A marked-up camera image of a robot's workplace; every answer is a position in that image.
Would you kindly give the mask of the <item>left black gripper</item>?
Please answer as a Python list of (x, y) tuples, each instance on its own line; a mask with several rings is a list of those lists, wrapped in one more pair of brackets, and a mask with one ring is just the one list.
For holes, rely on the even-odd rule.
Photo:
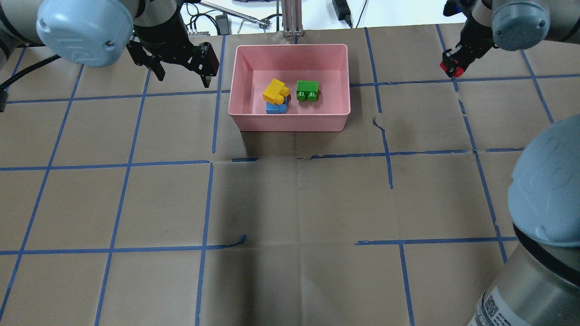
[(191, 68), (209, 88), (219, 71), (219, 59), (211, 43), (194, 45), (189, 41), (180, 9), (145, 9), (133, 23), (139, 40), (129, 41), (126, 49), (134, 64), (145, 66), (162, 82), (162, 62)]

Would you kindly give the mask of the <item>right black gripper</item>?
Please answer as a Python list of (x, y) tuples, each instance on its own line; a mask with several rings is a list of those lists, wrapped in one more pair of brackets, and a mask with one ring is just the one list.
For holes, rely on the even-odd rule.
[(491, 27), (479, 23), (465, 23), (458, 46), (442, 54), (442, 69), (448, 77), (461, 77), (467, 66), (482, 58), (493, 46)]

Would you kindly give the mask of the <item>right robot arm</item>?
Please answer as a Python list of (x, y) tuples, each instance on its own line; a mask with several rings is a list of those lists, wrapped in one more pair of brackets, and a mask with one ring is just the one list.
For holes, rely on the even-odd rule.
[[(441, 68), (460, 77), (490, 49), (579, 43), (577, 0), (448, 0), (466, 22)], [(524, 149), (508, 208), (518, 245), (476, 303), (468, 326), (577, 326), (580, 312), (579, 116), (556, 122)]]

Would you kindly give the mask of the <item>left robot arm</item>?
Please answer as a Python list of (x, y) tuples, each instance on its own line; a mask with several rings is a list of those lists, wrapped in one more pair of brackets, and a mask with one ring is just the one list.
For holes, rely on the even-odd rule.
[(190, 42), (180, 13), (182, 0), (3, 0), (1, 64), (19, 46), (47, 46), (53, 55), (1, 84), (1, 109), (8, 87), (26, 74), (64, 58), (89, 67), (107, 67), (128, 50), (134, 64), (165, 78), (164, 62), (197, 73), (204, 87), (219, 71), (210, 43)]

